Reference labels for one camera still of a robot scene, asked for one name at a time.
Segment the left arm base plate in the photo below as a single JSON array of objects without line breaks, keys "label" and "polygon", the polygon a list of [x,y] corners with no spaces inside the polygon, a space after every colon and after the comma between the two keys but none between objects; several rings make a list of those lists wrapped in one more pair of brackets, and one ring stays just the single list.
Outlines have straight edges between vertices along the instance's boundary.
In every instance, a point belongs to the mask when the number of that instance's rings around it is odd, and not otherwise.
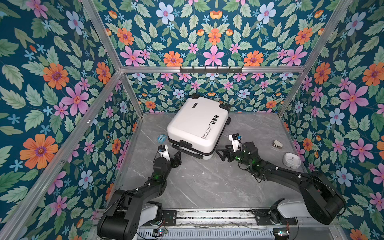
[{"label": "left arm base plate", "polygon": [[178,211],[176,210],[163,210],[157,214],[154,220],[150,221],[150,226],[160,227],[165,225],[175,226],[177,221]]}]

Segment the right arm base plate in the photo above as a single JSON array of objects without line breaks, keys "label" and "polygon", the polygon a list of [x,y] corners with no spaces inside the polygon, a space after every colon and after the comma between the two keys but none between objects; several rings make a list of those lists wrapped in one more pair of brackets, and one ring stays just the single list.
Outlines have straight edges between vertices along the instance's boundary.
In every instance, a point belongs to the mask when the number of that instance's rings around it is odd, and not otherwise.
[{"label": "right arm base plate", "polygon": [[255,216],[258,225],[295,226],[298,224],[296,218],[285,218],[277,210],[252,209],[251,213]]}]

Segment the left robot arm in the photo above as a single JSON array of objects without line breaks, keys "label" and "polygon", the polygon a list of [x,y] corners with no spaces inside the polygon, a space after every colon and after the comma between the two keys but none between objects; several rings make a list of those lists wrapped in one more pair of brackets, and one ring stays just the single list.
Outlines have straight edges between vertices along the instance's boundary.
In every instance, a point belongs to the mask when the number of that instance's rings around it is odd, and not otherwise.
[{"label": "left robot arm", "polygon": [[136,240],[143,224],[162,218],[162,204],[152,200],[160,197],[173,168],[182,164],[181,151],[171,158],[167,145],[158,147],[153,172],[141,186],[132,190],[116,190],[97,224],[97,235],[103,240]]}]

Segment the white hard-shell suitcase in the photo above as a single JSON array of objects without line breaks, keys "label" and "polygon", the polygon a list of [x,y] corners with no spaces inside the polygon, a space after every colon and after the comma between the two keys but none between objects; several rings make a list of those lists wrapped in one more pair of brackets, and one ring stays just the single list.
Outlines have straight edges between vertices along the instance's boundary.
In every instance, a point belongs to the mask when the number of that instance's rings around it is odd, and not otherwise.
[{"label": "white hard-shell suitcase", "polygon": [[172,147],[197,159],[209,160],[230,124],[231,105],[198,94],[190,96],[167,126]]}]

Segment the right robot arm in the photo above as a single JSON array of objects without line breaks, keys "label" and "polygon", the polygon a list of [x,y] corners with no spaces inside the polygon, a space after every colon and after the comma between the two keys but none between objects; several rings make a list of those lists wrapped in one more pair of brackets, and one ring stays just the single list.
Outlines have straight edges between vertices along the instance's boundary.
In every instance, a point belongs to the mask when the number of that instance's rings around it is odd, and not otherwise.
[{"label": "right robot arm", "polygon": [[344,213],[346,200],[330,183],[324,174],[299,173],[278,167],[263,160],[254,142],[241,143],[241,136],[230,136],[232,145],[217,149],[216,153],[225,162],[237,162],[244,165],[244,171],[250,173],[259,183],[262,181],[275,182],[300,193],[310,216],[319,223],[328,225],[335,217]]}]

